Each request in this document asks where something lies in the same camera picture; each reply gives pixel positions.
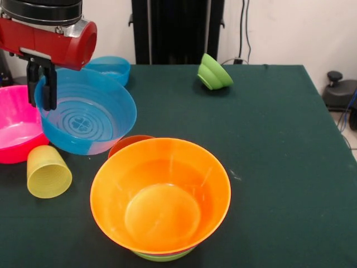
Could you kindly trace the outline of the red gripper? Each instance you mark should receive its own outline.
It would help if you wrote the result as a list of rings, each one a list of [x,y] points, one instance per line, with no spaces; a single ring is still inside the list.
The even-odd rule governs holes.
[[[48,31],[39,26],[1,18],[1,49],[18,56],[51,60],[63,68],[80,70],[93,56],[97,43],[97,26],[94,22],[80,19],[65,26],[63,33]],[[40,65],[34,61],[27,64],[28,101],[36,107],[35,88],[40,79]],[[43,108],[46,111],[57,107],[57,73],[54,65],[43,68],[45,83],[42,86]]]

